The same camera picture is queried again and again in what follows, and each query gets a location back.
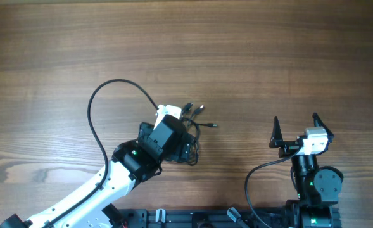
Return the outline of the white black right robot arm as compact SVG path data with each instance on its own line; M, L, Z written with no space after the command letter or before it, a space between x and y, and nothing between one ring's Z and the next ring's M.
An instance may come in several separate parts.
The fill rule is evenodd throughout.
M277 117L274 118L269 147L279 148L279 158L291 160L291 177L298 199L289 199L284 207L287 227L340 227L338 204L343 173L331 166L321 167L317 157L329 149L334 134L314 113L313 127L293 141L285 141Z

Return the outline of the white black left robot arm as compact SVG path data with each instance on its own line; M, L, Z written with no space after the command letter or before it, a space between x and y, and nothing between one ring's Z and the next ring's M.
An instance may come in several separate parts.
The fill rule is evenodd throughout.
M185 118L165 115L156 125L142 123L135 140L119 144L111 160L85 184L54 206L22 220L14 214L0 227L113 227L110 205L140 183L160 175L164 161L189 163L194 136Z

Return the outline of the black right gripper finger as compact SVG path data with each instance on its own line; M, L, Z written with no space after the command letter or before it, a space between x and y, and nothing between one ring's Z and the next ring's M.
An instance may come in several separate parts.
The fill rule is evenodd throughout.
M271 143L283 142L281 127L280 127L279 119L277 116L274 117L274 124L273 124L270 142Z
M327 132L328 141L332 141L334 139L334 134L329 130L329 128L323 123L321 118L317 113L313 113L312 115L313 123L315 127L323 127Z

